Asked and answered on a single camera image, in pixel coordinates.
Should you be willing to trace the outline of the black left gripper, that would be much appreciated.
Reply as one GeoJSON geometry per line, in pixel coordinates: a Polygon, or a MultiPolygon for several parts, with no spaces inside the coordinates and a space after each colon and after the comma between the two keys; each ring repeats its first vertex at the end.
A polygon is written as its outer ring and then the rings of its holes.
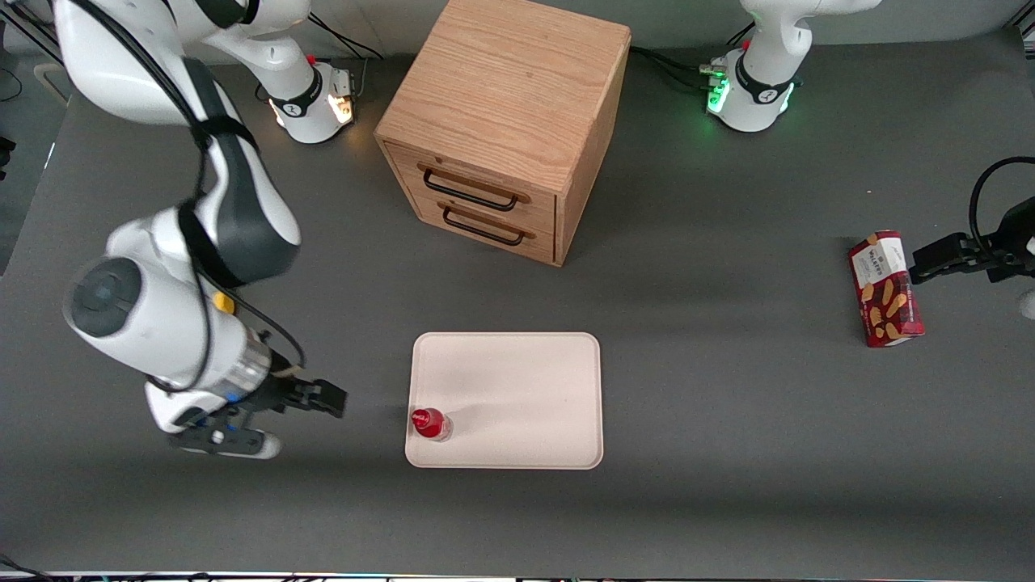
{"type": "MultiPolygon", "coordinates": [[[[1034,196],[1009,209],[999,221],[995,232],[984,235],[978,227],[978,201],[970,201],[970,231],[978,243],[981,258],[986,261],[990,283],[1012,277],[1034,277],[1034,196]]],[[[953,233],[917,248],[912,253],[910,282],[921,285],[937,277],[957,275],[974,271],[975,251],[969,235],[953,233]]]]}

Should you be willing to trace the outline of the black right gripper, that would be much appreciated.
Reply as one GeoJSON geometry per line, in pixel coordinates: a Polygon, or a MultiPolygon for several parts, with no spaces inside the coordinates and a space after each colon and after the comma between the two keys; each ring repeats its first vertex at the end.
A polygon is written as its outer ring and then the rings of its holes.
{"type": "Polygon", "coordinates": [[[214,388],[225,402],[205,415],[196,415],[191,428],[217,428],[239,431],[252,427],[252,416],[268,410],[284,412],[289,401],[310,399],[310,408],[343,419],[348,404],[348,392],[328,386],[324,379],[304,380],[295,376],[267,375],[252,391],[221,382],[214,388]]]}

